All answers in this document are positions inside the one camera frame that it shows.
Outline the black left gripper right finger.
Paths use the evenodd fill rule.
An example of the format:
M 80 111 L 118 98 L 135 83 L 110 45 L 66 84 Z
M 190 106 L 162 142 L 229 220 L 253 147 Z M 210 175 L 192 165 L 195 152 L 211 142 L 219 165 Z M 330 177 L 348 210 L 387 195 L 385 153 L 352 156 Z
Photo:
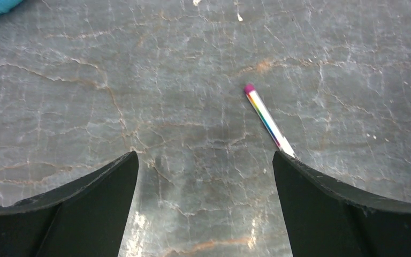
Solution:
M 411 203 L 346 184 L 281 151 L 272 165 L 294 256 L 411 256 Z

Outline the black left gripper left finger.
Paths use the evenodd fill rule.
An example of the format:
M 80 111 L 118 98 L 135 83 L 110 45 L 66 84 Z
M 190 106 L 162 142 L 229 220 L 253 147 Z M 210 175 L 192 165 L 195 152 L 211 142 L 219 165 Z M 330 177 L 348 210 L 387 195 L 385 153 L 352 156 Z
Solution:
M 0 256 L 117 256 L 138 179 L 135 152 L 0 206 Z

